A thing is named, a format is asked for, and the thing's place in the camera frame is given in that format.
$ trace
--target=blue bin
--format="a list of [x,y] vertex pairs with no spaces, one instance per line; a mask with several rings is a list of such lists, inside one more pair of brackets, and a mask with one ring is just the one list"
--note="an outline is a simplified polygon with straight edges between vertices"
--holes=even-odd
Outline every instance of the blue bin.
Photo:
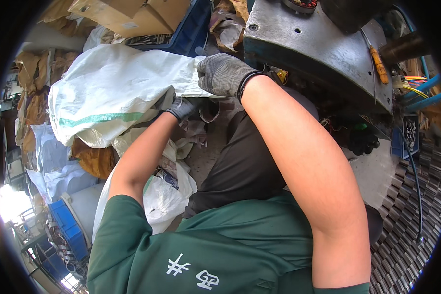
[[[416,121],[417,125],[417,131],[415,133],[415,145],[413,147],[412,155],[417,153],[419,151],[419,145],[420,145],[420,133],[419,133],[419,124],[418,124],[418,115],[405,115],[406,118],[409,118],[411,120]],[[408,158],[408,152],[405,149],[404,146],[404,140],[402,139],[402,136],[400,136],[400,132],[398,131],[398,126],[394,128],[394,131],[392,132],[392,154],[398,155],[403,159]]]
[[57,222],[62,234],[68,242],[75,258],[81,261],[88,255],[85,238],[75,218],[63,200],[49,205],[54,220]]
[[196,47],[204,47],[211,20],[212,2],[210,0],[193,0],[186,15],[170,43],[161,45],[129,45],[141,51],[163,50],[175,54],[196,57]]
[[43,261],[43,267],[53,276],[57,281],[60,281],[69,274],[69,270],[65,267],[64,261],[58,256],[55,251],[51,256],[48,256]]

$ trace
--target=black cable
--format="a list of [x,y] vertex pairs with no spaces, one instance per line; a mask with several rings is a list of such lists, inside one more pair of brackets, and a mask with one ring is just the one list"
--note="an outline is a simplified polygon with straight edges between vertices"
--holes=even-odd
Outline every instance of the black cable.
[[418,236],[415,239],[415,243],[420,246],[423,243],[423,213],[421,211],[421,192],[420,192],[420,185],[418,183],[418,176],[417,176],[417,168],[415,167],[415,162],[413,161],[412,153],[410,152],[410,147],[408,146],[407,140],[405,139],[404,133],[400,129],[400,127],[397,127],[400,137],[402,137],[402,140],[404,141],[405,149],[408,152],[408,157],[410,158],[410,162],[412,163],[413,168],[413,174],[415,175],[415,184],[417,185],[417,193],[418,193],[418,211],[420,213],[420,226],[418,228]]

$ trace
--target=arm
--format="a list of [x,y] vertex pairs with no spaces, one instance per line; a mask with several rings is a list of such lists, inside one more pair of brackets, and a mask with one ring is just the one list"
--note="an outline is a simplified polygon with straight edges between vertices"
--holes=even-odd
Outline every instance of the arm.
[[177,98],[129,147],[115,167],[110,195],[127,195],[142,204],[142,192],[178,121],[193,113],[203,98]]
[[257,126],[314,239],[316,288],[370,280],[365,206],[345,155],[330,134],[270,78],[225,54],[204,59],[201,88],[237,97]]

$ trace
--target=black work glove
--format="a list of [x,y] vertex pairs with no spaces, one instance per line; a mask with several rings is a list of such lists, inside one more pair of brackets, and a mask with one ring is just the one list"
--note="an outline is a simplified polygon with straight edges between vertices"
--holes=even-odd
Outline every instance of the black work glove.
[[225,53],[207,56],[197,66],[198,85],[214,95],[242,98],[248,80],[265,75],[240,59]]
[[181,121],[191,114],[194,114],[196,109],[198,109],[206,99],[207,98],[176,97],[173,104],[165,111],[175,115],[178,121]]

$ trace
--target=green stripe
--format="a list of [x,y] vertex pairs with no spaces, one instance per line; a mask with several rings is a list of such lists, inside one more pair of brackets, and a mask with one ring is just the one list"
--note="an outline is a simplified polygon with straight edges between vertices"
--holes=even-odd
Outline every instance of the green stripe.
[[85,118],[79,119],[77,121],[60,118],[59,125],[74,127],[74,126],[86,124],[89,122],[97,123],[97,122],[103,122],[103,121],[112,121],[115,119],[120,119],[123,121],[137,121],[138,119],[141,118],[142,114],[143,113],[141,113],[141,112],[94,114],[94,115],[90,115]]
[[153,179],[154,179],[153,175],[151,175],[150,178],[148,178],[148,181],[147,181],[147,183],[145,183],[144,189],[142,190],[142,195],[145,195],[145,191],[147,191],[147,189]]

